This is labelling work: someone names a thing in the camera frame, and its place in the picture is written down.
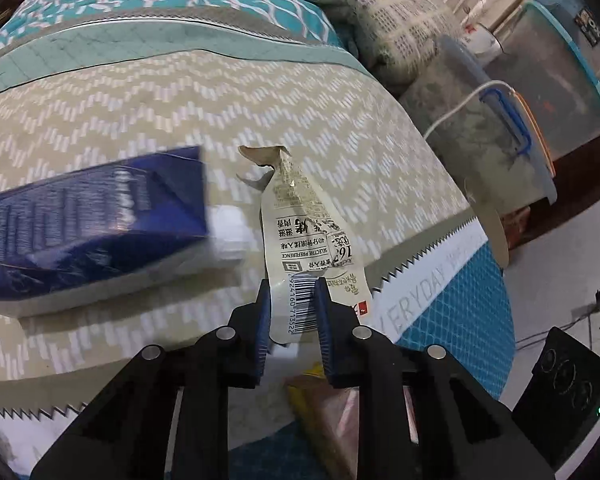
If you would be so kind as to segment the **black induction cooker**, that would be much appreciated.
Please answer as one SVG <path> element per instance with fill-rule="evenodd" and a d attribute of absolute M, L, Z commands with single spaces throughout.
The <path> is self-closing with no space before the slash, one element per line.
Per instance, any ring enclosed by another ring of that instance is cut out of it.
<path fill-rule="evenodd" d="M 552 327 L 513 409 L 517 427 L 558 470 L 600 417 L 600 356 Z"/>

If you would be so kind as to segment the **patterned bed sheet cover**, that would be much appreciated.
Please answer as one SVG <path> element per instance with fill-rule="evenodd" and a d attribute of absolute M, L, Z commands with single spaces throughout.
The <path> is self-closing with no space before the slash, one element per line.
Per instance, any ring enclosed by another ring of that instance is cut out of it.
<path fill-rule="evenodd" d="M 412 118 L 349 52 L 227 8 L 76 18 L 0 48 L 0 471 L 27 478 L 151 344 L 272 292 L 236 477 L 323 477 L 286 383 L 320 349 L 309 278 L 488 393 L 512 367 L 501 269 Z"/>

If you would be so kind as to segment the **grey patterned folded blanket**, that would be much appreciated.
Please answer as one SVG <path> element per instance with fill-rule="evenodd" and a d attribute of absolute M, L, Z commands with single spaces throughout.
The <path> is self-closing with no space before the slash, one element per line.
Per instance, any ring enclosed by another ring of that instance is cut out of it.
<path fill-rule="evenodd" d="M 352 34 L 358 59 L 392 92 L 402 92 L 462 25 L 442 0 L 306 0 Z"/>

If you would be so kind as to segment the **white mug red star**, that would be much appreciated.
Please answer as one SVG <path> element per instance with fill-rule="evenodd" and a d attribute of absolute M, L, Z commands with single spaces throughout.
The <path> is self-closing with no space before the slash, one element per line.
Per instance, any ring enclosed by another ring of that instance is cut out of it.
<path fill-rule="evenodd" d="M 460 42 L 482 66 L 488 65 L 503 52 L 498 38 L 481 24 L 466 25 Z"/>

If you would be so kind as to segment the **large clear bin teal lid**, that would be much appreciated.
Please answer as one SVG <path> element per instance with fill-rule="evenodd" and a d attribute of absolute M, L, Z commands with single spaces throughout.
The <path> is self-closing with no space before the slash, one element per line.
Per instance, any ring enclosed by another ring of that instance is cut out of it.
<path fill-rule="evenodd" d="M 486 66 L 514 87 L 554 159 L 600 136 L 600 24 L 584 0 L 524 0 Z"/>

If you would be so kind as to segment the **blue carton box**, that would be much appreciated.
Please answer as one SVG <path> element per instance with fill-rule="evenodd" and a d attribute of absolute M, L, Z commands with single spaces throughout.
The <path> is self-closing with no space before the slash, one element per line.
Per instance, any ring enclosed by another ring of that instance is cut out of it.
<path fill-rule="evenodd" d="M 198 146 L 0 193 L 0 315 L 25 318 L 240 263 L 245 215 L 207 203 Z"/>

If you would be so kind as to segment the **yellow pink snack packet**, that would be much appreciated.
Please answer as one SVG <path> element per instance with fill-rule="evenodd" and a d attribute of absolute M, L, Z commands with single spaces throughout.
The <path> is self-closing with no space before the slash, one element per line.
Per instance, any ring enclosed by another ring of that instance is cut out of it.
<path fill-rule="evenodd" d="M 317 362 L 287 379 L 285 387 L 291 408 L 330 478 L 358 478 L 358 389 L 335 389 Z"/>

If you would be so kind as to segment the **beige round trash bin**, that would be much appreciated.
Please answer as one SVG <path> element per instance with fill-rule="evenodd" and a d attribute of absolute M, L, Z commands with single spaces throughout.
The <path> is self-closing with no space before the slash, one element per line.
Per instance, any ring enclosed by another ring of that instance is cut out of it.
<path fill-rule="evenodd" d="M 501 270 L 509 266 L 509 248 L 501 218 L 491 203 L 482 196 L 480 188 L 475 188 L 472 182 L 463 181 L 463 191 L 471 208 L 486 233 L 491 246 L 492 255 Z"/>

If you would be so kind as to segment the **beige torn snack wrapper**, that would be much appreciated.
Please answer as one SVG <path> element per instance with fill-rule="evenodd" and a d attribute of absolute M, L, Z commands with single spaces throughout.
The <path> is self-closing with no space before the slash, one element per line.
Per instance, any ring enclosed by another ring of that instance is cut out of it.
<path fill-rule="evenodd" d="M 246 159 L 273 174 L 261 197 L 266 274 L 271 287 L 270 336 L 276 344 L 312 340 L 314 282 L 324 278 L 332 300 L 375 321 L 373 298 L 353 230 L 335 205 L 282 146 L 241 146 Z"/>

